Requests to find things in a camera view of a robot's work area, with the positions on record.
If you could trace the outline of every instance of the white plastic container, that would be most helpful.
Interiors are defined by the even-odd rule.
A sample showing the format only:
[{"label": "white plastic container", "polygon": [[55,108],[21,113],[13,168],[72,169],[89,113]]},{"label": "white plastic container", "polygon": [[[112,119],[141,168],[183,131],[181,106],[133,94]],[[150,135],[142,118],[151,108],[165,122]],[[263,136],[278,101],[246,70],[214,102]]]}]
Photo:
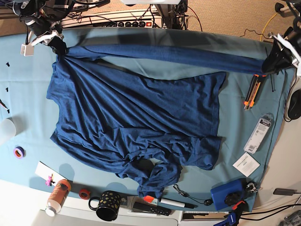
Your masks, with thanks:
[{"label": "white plastic container", "polygon": [[0,122],[0,146],[16,135],[16,127],[9,119]]},{"label": "white plastic container", "polygon": [[126,5],[134,4],[171,4],[178,5],[181,0],[121,0]]}]

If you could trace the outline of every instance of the light blue table cover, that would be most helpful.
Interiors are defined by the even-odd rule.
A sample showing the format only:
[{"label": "light blue table cover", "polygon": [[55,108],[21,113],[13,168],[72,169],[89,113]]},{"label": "light blue table cover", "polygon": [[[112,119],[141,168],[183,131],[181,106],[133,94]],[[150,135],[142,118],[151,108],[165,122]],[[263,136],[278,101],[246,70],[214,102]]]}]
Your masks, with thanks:
[{"label": "light blue table cover", "polygon": [[[63,34],[68,47],[115,43],[175,45],[258,59],[265,59],[266,48],[268,51],[271,48],[269,44],[244,38],[151,28],[80,28],[64,30]],[[38,162],[41,161],[73,181],[69,196],[79,198],[78,192],[82,188],[90,189],[92,195],[99,195],[105,190],[136,195],[138,184],[135,181],[129,178],[120,179],[112,173],[86,166],[70,157],[49,139],[59,113],[58,106],[52,100],[46,99],[55,54],[51,48],[39,44],[35,47],[34,56],[24,57],[20,55],[24,40],[23,34],[0,38],[0,99],[10,109],[8,114],[4,108],[0,108],[0,120],[11,118],[17,127],[17,135],[0,147],[0,179],[51,192],[53,188],[47,187],[45,181],[34,174]],[[147,77],[167,80],[217,71],[183,65],[181,62],[175,64],[109,56],[104,57],[104,60]],[[248,178],[261,182],[279,134],[292,78],[292,69],[273,75],[275,91],[272,92],[268,76],[256,105],[250,111],[244,111],[243,101],[252,75],[229,72],[219,93],[218,135],[223,140],[218,162],[212,171],[184,167],[178,183],[180,188],[192,197],[208,199],[211,188],[244,178],[232,165],[243,155],[243,148],[259,118],[266,113],[272,113],[273,126],[260,149],[253,155],[260,167]],[[22,159],[17,159],[13,154],[14,147],[18,145],[26,150],[26,156]],[[167,187],[164,193],[166,198],[198,205],[194,210],[215,210],[213,205],[207,207],[181,197],[172,186]],[[247,199],[250,209],[254,200],[255,195]]]}]

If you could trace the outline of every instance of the black remote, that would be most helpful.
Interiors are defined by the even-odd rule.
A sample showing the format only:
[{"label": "black remote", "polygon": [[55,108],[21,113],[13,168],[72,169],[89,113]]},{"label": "black remote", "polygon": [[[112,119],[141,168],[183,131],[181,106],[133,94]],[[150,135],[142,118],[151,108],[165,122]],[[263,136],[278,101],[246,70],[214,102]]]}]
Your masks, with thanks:
[{"label": "black remote", "polygon": [[143,210],[149,213],[155,213],[158,215],[165,215],[165,216],[169,216],[169,214],[171,213],[170,209],[161,206],[150,206],[139,202],[134,203],[133,209]]}]

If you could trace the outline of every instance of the purple tape roll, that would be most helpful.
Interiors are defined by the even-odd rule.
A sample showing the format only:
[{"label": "purple tape roll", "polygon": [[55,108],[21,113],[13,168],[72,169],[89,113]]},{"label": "purple tape roll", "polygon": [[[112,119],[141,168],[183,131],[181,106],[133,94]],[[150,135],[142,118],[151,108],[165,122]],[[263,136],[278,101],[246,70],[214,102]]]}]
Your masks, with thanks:
[{"label": "purple tape roll", "polygon": [[17,157],[18,159],[21,159],[25,156],[25,151],[22,147],[16,147],[14,149],[14,154],[15,154],[15,157]]}]

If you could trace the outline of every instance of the pink object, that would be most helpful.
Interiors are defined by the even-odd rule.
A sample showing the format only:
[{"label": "pink object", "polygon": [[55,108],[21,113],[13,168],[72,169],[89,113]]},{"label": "pink object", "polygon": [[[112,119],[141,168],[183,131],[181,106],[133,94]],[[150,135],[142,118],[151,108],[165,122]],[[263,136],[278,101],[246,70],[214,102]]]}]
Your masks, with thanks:
[{"label": "pink object", "polygon": [[52,186],[52,183],[53,183],[53,182],[52,182],[52,175],[51,175],[51,176],[48,176],[48,180],[46,181],[45,184],[46,184],[47,186]]}]

